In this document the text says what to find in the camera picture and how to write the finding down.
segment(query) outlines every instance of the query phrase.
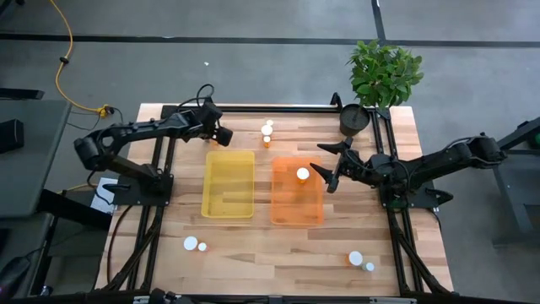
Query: plant pot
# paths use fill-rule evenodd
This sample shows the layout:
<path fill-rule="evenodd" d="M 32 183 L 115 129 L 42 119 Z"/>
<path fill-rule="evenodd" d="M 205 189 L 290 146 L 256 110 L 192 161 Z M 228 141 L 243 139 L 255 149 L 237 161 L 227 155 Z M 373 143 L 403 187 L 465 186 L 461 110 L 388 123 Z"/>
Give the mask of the plant pot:
<path fill-rule="evenodd" d="M 354 136 L 370 124 L 370 114 L 363 106 L 346 105 L 339 114 L 339 131 L 347 137 Z"/>

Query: wooden tabletop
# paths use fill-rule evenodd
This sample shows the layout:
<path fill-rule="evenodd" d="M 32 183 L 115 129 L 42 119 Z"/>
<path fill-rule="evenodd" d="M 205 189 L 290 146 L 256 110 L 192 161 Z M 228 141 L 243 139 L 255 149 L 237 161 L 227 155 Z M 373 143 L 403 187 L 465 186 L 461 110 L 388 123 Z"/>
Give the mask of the wooden tabletop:
<path fill-rule="evenodd" d="M 139 121 L 159 118 L 161 104 L 142 104 Z M 392 124 L 401 159 L 422 154 L 408 106 L 391 109 Z M 261 126 L 274 120 L 269 149 L 262 145 Z M 320 156 L 322 165 L 333 169 L 338 156 L 316 147 L 343 140 L 338 114 L 225 113 L 221 124 L 235 133 L 230 146 L 193 139 L 177 141 L 172 173 L 175 186 L 165 209 L 157 252 L 153 288 L 184 294 L 306 295 L 306 296 L 395 296 L 396 270 L 388 220 L 376 190 L 342 177 L 334 194 L 324 194 L 324 223 L 310 228 L 277 226 L 270 220 L 272 160 L 276 156 Z M 161 165 L 165 159 L 164 142 Z M 363 160 L 375 153 L 372 126 L 354 137 L 354 149 Z M 133 143 L 128 158 L 149 163 L 154 141 Z M 201 216 L 206 153 L 209 150 L 255 152 L 255 213 L 249 220 L 215 220 Z M 96 288 L 105 285 L 106 255 L 114 225 L 125 207 L 115 212 L 109 239 L 101 260 Z M 120 270 L 132 253 L 141 208 L 134 207 L 121 223 L 115 239 L 111 272 Z M 418 255 L 440 283 L 452 289 L 439 226 L 426 210 L 411 209 Z M 183 248 L 187 236 L 208 244 L 207 252 Z M 368 273 L 348 266 L 346 257 L 360 251 L 375 264 Z M 413 286 L 410 262 L 403 252 L 408 283 Z M 142 281 L 143 256 L 138 285 Z"/>

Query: small white cylinder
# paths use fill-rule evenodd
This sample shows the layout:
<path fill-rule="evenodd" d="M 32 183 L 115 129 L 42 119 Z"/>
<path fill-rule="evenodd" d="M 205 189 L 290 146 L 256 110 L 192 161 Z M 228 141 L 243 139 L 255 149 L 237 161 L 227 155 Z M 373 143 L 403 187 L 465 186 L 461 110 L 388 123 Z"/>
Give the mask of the small white cylinder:
<path fill-rule="evenodd" d="M 271 140 L 272 139 L 270 138 L 270 136 L 265 136 L 265 137 L 262 138 L 262 141 L 264 142 L 264 146 L 266 148 L 270 147 L 270 141 Z"/>
<path fill-rule="evenodd" d="M 360 253 L 360 252 L 353 251 L 353 252 L 348 254 L 348 261 L 353 266 L 360 266 L 362 264 L 363 259 L 364 258 L 362 257 L 362 253 Z"/>
<path fill-rule="evenodd" d="M 362 265 L 362 269 L 372 272 L 373 270 L 375 270 L 375 265 L 373 263 L 365 263 L 364 265 Z"/>
<path fill-rule="evenodd" d="M 195 236 L 188 236 L 186 237 L 186 240 L 184 240 L 184 248 L 186 250 L 191 251 L 197 248 L 197 243 L 198 243 L 198 240 Z"/>
<path fill-rule="evenodd" d="M 305 180 L 310 177 L 310 171 L 304 167 L 299 168 L 296 172 L 296 176 L 300 179 L 300 182 L 305 182 Z"/>
<path fill-rule="evenodd" d="M 207 249 L 206 243 L 203 243 L 203 242 L 200 243 L 198 248 L 199 248 L 199 251 L 206 251 Z"/>
<path fill-rule="evenodd" d="M 261 128 L 261 133 L 263 136 L 270 136 L 272 135 L 272 132 L 273 132 L 272 126 L 264 125 Z"/>

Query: potted plant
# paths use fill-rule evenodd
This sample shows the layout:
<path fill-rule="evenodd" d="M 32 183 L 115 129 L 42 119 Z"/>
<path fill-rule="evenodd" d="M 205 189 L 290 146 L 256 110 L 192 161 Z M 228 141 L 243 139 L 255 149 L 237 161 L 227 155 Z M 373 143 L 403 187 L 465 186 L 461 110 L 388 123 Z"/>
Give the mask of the potted plant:
<path fill-rule="evenodd" d="M 418 84 L 424 73 L 419 73 L 422 57 L 397 46 L 379 46 L 378 40 L 366 45 L 359 41 L 350 60 L 350 78 L 358 104 L 346 105 L 339 116 L 339 129 L 345 136 L 353 136 L 369 123 L 366 106 L 386 108 L 399 106 L 411 95 L 411 86 Z"/>

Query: floor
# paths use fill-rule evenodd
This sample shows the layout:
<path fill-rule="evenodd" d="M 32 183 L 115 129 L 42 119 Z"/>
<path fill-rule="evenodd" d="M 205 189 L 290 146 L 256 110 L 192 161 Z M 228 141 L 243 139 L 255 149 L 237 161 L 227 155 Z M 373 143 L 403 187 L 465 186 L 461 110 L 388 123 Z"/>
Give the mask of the floor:
<path fill-rule="evenodd" d="M 540 2 L 535 0 L 379 0 L 380 7 L 376 0 L 57 2 L 76 35 L 94 41 L 106 35 L 99 40 L 106 42 L 75 43 L 62 87 L 81 104 L 114 105 L 129 120 L 140 103 L 185 100 L 207 82 L 215 85 L 218 102 L 326 104 L 334 91 L 353 101 L 348 54 L 355 40 L 377 37 L 411 46 L 424 57 L 425 77 L 408 102 L 424 153 L 482 131 L 501 138 L 540 109 Z M 374 17 L 374 5 L 380 16 Z M 66 30 L 47 1 L 27 0 L 0 16 L 0 33 L 65 35 Z M 123 42 L 112 42 L 116 35 Z M 428 43 L 432 47 L 421 47 Z M 0 86 L 44 90 L 45 100 L 60 99 L 53 79 L 67 48 L 65 41 L 0 40 Z M 88 127 L 94 119 L 70 117 Z M 47 181 L 51 190 L 84 182 L 88 172 L 72 142 L 86 133 L 66 129 Z M 493 173 L 465 170 L 435 185 L 455 195 L 442 206 L 440 218 L 456 291 L 538 302 L 540 250 L 491 246 L 493 238 L 513 229 Z M 93 283 L 73 281 L 76 286 L 64 290 L 81 291 Z"/>

